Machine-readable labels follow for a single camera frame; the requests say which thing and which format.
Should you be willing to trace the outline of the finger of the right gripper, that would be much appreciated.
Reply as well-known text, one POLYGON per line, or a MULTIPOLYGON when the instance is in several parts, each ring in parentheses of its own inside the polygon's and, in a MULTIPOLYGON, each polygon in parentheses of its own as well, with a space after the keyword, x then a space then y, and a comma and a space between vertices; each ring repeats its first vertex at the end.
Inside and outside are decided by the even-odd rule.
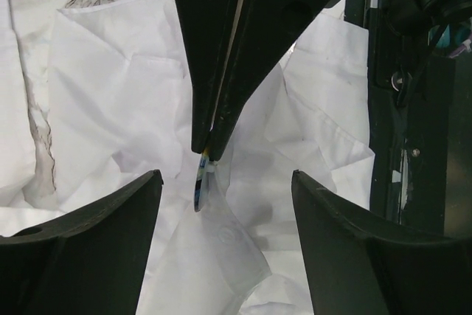
POLYGON ((235 74, 245 0, 175 0, 192 85, 195 153, 223 153, 256 87, 235 74))
POLYGON ((208 152, 219 160, 244 105, 326 7, 340 0, 243 0, 221 86, 208 152))

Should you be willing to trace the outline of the round blue brooch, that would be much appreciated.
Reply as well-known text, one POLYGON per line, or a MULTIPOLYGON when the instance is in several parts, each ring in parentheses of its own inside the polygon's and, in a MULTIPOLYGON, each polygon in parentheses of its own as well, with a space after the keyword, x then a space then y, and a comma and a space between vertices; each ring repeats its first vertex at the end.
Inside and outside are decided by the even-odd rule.
POLYGON ((212 169, 212 162, 209 159, 208 149, 206 148, 201 154, 195 180, 195 192, 193 199, 195 212, 201 211, 204 202, 207 199, 209 193, 209 174, 212 172, 212 169))

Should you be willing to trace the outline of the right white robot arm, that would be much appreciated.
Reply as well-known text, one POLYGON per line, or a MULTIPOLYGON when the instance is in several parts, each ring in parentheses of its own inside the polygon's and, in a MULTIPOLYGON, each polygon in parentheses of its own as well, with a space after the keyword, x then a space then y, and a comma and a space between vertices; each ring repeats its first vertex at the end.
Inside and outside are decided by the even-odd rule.
MULTIPOLYGON (((318 14, 339 0, 175 0, 192 84, 194 153, 221 159, 244 105, 318 14)), ((447 25, 471 16, 471 0, 392 0, 387 24, 409 35, 440 25, 397 106, 408 105, 447 25)))

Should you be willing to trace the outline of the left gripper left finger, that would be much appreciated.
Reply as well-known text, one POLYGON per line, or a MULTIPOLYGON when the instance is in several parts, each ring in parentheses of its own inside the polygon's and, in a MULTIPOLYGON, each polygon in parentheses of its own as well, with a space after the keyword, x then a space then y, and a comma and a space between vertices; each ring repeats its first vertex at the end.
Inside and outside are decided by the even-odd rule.
POLYGON ((2 314, 135 314, 162 195, 152 170, 1 238, 2 314))

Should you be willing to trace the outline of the white shirt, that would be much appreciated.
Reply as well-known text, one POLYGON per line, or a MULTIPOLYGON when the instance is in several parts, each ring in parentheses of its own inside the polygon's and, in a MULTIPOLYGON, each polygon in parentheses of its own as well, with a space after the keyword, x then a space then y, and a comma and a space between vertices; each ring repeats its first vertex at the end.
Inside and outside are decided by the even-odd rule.
POLYGON ((368 207, 374 153, 368 32, 321 14, 247 102, 194 212, 191 84, 173 0, 55 14, 46 43, 54 179, 38 137, 8 0, 1 0, 1 234, 64 216, 148 170, 164 189, 139 314, 312 314, 291 200, 304 170, 368 207))

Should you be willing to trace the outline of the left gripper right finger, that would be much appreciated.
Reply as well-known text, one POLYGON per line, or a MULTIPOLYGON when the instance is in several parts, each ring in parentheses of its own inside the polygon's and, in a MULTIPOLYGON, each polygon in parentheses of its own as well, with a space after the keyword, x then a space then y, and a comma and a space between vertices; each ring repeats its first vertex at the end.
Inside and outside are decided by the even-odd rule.
POLYGON ((380 218, 301 170, 291 194, 316 314, 469 314, 471 239, 380 218))

